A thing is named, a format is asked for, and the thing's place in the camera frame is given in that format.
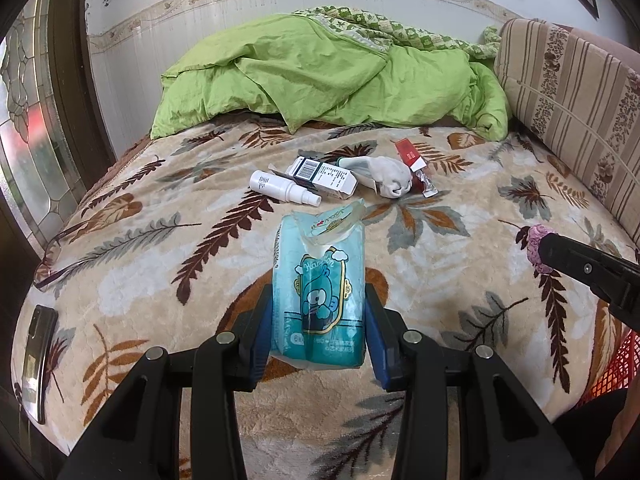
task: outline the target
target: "teal tissue package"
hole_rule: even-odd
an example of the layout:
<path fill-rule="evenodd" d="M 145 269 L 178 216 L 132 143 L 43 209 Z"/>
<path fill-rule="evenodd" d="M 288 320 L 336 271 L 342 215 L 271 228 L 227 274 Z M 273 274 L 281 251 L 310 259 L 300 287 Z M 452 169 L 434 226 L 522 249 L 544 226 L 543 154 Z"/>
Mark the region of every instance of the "teal tissue package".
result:
<path fill-rule="evenodd" d="M 364 202 L 283 217 L 273 250 L 271 354 L 297 368 L 364 361 Z"/>

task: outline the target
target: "red mesh basket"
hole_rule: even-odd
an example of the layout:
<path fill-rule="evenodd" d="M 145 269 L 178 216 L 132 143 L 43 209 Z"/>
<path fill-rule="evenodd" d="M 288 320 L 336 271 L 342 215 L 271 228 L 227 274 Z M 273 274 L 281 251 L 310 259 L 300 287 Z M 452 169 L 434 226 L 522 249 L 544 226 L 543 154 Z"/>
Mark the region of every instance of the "red mesh basket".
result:
<path fill-rule="evenodd" d="M 629 386 L 638 373 L 638 365 L 640 365 L 640 336 L 631 331 L 600 380 L 584 393 L 578 406 L 607 392 Z"/>

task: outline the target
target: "pink hair tie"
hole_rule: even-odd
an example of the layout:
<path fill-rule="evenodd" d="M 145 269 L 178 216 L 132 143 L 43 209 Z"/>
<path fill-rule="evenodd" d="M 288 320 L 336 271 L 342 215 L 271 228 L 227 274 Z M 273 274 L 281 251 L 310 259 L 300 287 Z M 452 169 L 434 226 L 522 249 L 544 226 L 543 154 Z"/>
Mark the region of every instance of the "pink hair tie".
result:
<path fill-rule="evenodd" d="M 530 227 L 527 233 L 527 259 L 540 274 L 551 274 L 553 272 L 551 267 L 542 263 L 540 254 L 538 253 L 540 240 L 549 233 L 555 233 L 555 231 L 544 227 L 542 224 L 536 224 Z"/>

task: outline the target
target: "floral bedspread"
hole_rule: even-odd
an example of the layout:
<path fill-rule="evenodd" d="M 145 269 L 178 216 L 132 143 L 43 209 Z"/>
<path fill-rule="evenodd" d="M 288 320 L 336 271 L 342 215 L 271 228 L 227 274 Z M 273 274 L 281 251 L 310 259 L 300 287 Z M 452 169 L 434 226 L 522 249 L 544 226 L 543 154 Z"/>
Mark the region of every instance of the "floral bedspread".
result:
<path fill-rule="evenodd" d="M 281 120 L 244 112 L 151 142 L 70 220 L 85 223 L 47 255 L 63 272 L 30 290 L 14 339 L 20 396 L 34 306 L 59 312 L 46 423 L 36 426 L 69 453 L 146 348 L 194 348 L 254 306 L 271 279 L 280 219 L 313 210 L 250 191 L 254 170 L 285 168 L 299 154 L 397 156 L 393 141 L 403 137 L 429 160 L 440 192 L 391 201 L 356 190 L 368 207 L 367 281 L 439 343 L 493 346 L 550 418 L 574 405 L 626 329 L 586 286 L 538 275 L 527 231 L 543 223 L 627 259 L 636 248 L 561 161 L 518 133 L 496 143 L 460 127 L 309 123 L 292 136 Z M 321 209 L 338 202 L 325 198 Z M 180 478 L 191 474 L 189 400 L 187 390 Z M 248 475 L 389 477 L 402 403 L 373 383 L 368 358 L 359 369 L 322 372 L 270 360 L 254 393 L 236 394 Z"/>

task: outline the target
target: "metal bolt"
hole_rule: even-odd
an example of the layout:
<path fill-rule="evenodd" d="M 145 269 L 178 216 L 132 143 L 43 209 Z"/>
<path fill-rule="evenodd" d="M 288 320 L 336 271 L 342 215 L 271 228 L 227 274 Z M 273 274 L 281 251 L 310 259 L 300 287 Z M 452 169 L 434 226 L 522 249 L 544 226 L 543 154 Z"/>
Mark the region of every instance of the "metal bolt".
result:
<path fill-rule="evenodd" d="M 216 336 L 216 341 L 221 345 L 228 345 L 229 343 L 232 343 L 235 338 L 236 336 L 233 332 L 220 332 Z"/>
<path fill-rule="evenodd" d="M 476 354 L 482 359 L 488 359 L 494 355 L 494 351 L 487 345 L 480 345 L 476 348 Z"/>
<path fill-rule="evenodd" d="M 422 340 L 422 334 L 416 330 L 407 330 L 404 334 L 402 334 L 402 339 L 404 339 L 408 343 L 416 344 Z"/>
<path fill-rule="evenodd" d="M 162 357 L 164 351 L 159 346 L 152 346 L 149 350 L 145 352 L 145 357 L 150 361 L 155 361 Z"/>

